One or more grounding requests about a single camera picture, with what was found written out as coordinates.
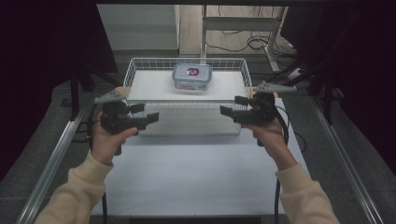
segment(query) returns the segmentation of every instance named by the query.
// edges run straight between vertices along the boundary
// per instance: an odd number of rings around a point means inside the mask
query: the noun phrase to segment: person's left hand
[[[110,134],[102,127],[101,116],[102,112],[99,113],[98,121],[93,125],[91,155],[104,165],[112,165],[118,147],[124,144],[127,138],[136,135],[138,130],[137,128],[131,128],[122,133]]]

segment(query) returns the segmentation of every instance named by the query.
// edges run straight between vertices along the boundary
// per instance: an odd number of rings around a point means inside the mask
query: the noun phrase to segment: person's right hand
[[[284,170],[297,164],[285,143],[282,125],[278,119],[261,126],[253,124],[241,124],[241,126],[253,131],[253,136],[262,141],[265,150],[274,159],[279,170]]]

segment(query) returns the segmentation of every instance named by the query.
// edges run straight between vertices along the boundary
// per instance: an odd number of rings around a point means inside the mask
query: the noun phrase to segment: white basket
[[[202,62],[212,67],[208,90],[177,90],[175,65]],[[133,58],[124,87],[128,104],[145,104],[145,114],[160,112],[160,120],[140,135],[238,135],[240,125],[222,116],[219,106],[233,107],[235,95],[248,97],[251,81],[244,59]]]

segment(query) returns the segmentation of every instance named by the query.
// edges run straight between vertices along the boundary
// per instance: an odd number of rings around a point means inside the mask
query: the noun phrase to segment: white wall
[[[178,6],[97,7],[113,50],[178,49]]]

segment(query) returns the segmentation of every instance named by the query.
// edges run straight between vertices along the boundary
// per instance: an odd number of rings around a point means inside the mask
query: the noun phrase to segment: hand
[[[241,126],[253,131],[253,136],[262,141],[268,155],[274,159],[278,170],[288,169],[297,164],[283,139],[282,125],[278,119],[262,126],[252,124],[241,124]]]
[[[110,134],[102,127],[100,122],[101,116],[102,112],[97,117],[99,121],[93,125],[91,155],[104,165],[112,165],[113,157],[118,147],[124,144],[127,138],[136,135],[137,129],[131,128],[122,133]]]

